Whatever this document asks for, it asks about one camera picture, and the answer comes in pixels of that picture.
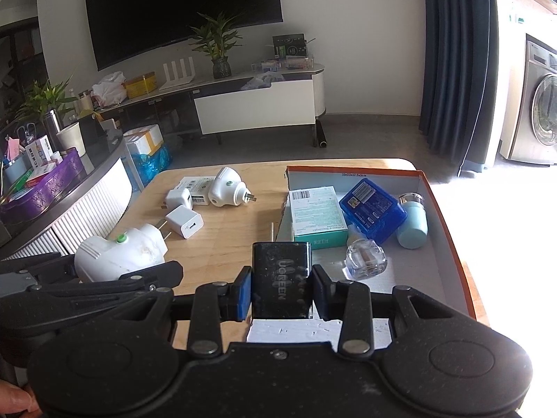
black tv screen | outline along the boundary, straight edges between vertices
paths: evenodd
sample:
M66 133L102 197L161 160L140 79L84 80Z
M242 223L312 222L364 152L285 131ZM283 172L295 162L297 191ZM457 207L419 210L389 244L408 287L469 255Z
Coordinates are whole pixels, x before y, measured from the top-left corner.
M237 15L236 27L282 22L280 0L85 0L99 70L193 36L198 14Z

green box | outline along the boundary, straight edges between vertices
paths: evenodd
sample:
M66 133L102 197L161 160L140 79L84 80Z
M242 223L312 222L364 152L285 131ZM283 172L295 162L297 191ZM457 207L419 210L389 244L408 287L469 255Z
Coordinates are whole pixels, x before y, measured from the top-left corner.
M310 242L311 249L346 246L348 228L334 187L292 190L289 195L294 242Z

white router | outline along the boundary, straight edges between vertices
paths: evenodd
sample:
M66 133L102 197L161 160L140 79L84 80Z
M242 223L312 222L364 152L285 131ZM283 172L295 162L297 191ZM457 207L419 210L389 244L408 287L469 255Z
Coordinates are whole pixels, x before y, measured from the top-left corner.
M175 86L187 85L196 76L196 68L193 66L193 58L189 57L189 68L191 70L191 75L186 72L186 64L184 63L184 58L180 58L180 65L182 66L182 78L178 78L178 69L176 68L176 61L172 61L172 72L174 73L174 80L171 80L171 75L168 72L168 64L163 64L164 75L166 76L166 83L159 86L159 90L166 90L168 88L174 88Z

dark blue curtain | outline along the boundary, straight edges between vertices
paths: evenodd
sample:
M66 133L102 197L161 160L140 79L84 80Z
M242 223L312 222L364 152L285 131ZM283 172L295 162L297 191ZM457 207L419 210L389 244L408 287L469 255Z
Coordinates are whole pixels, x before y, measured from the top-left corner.
M420 130L459 172L481 164L491 135L499 34L495 0L425 0Z

purple basket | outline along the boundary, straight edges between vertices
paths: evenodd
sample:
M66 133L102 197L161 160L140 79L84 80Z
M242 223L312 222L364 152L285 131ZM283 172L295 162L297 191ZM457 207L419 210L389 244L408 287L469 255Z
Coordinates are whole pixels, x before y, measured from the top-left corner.
M60 165L43 177L30 192L0 206L0 219L5 225L32 221L48 209L83 170L77 149L68 149Z

